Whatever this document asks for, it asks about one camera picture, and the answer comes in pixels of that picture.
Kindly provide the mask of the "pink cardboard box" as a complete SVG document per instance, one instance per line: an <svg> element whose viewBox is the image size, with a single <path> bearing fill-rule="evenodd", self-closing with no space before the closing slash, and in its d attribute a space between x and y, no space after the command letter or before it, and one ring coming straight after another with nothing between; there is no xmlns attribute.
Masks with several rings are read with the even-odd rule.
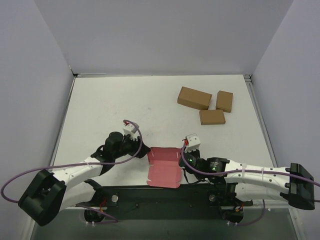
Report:
<svg viewBox="0 0 320 240"><path fill-rule="evenodd" d="M180 148L152 147L147 153L149 163L147 184L151 187L179 188L182 178L180 157Z"/></svg>

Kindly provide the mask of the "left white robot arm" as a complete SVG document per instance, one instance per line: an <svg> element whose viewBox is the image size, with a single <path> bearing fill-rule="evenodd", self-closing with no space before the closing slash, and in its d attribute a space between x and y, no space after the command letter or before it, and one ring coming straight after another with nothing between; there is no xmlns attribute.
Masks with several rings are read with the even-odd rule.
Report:
<svg viewBox="0 0 320 240"><path fill-rule="evenodd" d="M99 205L109 195L94 181L108 172L116 159L126 155L141 159L150 152L141 137L111 132L105 143L80 165L63 167L52 172L39 171L21 198L18 206L40 226L50 223L60 211L77 204Z"/></svg>

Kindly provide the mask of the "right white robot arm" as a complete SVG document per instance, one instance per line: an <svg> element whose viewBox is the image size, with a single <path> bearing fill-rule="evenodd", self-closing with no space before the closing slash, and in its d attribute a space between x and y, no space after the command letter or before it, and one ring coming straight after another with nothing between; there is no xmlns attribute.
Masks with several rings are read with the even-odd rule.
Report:
<svg viewBox="0 0 320 240"><path fill-rule="evenodd" d="M298 163L262 167L227 158L203 159L199 150L180 151L179 166L199 182L224 186L224 198L235 202L284 201L301 210L315 209L314 177Z"/></svg>

